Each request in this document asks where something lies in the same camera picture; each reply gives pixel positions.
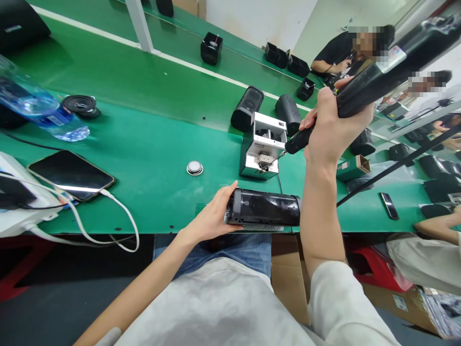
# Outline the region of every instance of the metal button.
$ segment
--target metal button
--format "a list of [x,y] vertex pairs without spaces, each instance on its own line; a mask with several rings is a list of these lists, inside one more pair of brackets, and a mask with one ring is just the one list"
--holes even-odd
[[203,166],[198,161],[190,161],[186,170],[190,175],[200,175],[203,172]]

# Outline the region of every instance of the smartphone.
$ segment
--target smartphone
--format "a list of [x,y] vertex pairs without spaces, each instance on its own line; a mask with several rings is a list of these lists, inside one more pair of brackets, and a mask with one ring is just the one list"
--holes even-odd
[[379,195],[381,196],[381,199],[383,200],[384,207],[388,211],[389,217],[393,220],[398,220],[399,215],[397,214],[397,211],[395,210],[394,203],[390,199],[390,196],[384,192],[380,192]]
[[80,202],[91,200],[115,183],[113,176],[68,150],[32,163],[27,170]]

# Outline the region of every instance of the power strip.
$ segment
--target power strip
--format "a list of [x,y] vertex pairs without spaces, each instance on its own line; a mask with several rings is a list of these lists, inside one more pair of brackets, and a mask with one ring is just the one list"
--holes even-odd
[[[13,157],[0,152],[0,171],[27,181],[39,182]],[[42,208],[62,204],[47,190],[30,184],[23,184],[37,199],[30,203],[31,207]],[[19,235],[24,232],[23,225],[27,223],[39,224],[57,218],[61,208],[47,210],[5,210],[0,209],[0,238]]]

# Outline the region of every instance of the charging cable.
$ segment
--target charging cable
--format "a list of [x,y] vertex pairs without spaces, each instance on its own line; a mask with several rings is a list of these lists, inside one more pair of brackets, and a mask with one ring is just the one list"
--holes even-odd
[[[71,202],[70,199],[68,199],[66,196],[60,194],[59,192],[55,191],[54,189],[52,188],[49,188],[49,187],[46,187],[46,186],[43,186],[42,184],[39,184],[39,183],[34,183],[34,182],[30,182],[30,181],[27,181],[27,180],[24,180],[24,179],[20,179],[20,178],[16,178],[15,176],[12,176],[12,175],[7,175],[7,174],[3,174],[3,173],[0,173],[0,176],[1,177],[4,177],[4,178],[8,178],[8,179],[13,179],[13,180],[17,180],[17,181],[20,181],[22,183],[27,183],[27,184],[30,184],[30,185],[35,185],[35,186],[38,186],[38,187],[41,187],[55,195],[57,195],[58,197],[61,197],[68,205],[69,207],[71,208],[73,214],[74,214],[74,217],[75,217],[75,220],[77,221],[77,225],[80,229],[80,232],[83,234],[83,236],[88,239],[89,241],[95,243],[95,244],[103,244],[103,245],[106,245],[106,244],[117,244],[118,246],[120,246],[123,250],[125,251],[128,251],[128,252],[136,252],[139,248],[139,232],[138,232],[138,227],[136,226],[136,222],[134,221],[133,219],[133,216],[131,215],[130,211],[118,200],[116,199],[109,191],[107,190],[101,190],[101,194],[109,197],[110,199],[114,200],[118,205],[120,205],[123,210],[125,210],[125,212],[127,213],[128,217],[130,218],[130,221],[131,223],[133,224],[133,228],[134,228],[134,235],[136,237],[136,247],[134,249],[129,249],[127,247],[125,247],[123,244],[120,243],[119,240],[115,240],[113,237],[112,239],[114,239],[113,242],[103,242],[103,241],[99,241],[99,240],[96,240],[94,238],[92,238],[85,230],[85,228],[83,227],[83,224],[82,224],[82,220],[80,219],[80,215],[78,214],[78,211],[75,207],[75,205]],[[42,237],[43,234],[46,234],[45,232],[43,232],[42,230],[40,230],[37,225],[35,224],[26,224],[25,225],[25,229],[34,233],[35,235]],[[73,243],[71,245],[77,245],[76,243],[77,242],[70,242],[69,240],[65,240],[65,239],[60,239],[60,238],[56,238],[56,237],[53,237],[52,235],[48,235],[46,234],[47,236],[49,237],[52,237],[53,240],[49,237],[47,238],[44,238],[44,239],[47,239],[47,240],[51,240],[51,241],[56,241],[55,239],[59,239],[59,241],[57,241],[58,243],[63,243],[63,244],[70,244],[70,243]]]

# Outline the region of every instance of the water bottle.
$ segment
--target water bottle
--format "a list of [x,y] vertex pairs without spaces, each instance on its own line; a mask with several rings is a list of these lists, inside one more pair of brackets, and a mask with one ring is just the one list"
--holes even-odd
[[90,134],[75,114],[1,55],[0,103],[58,139],[76,142]]

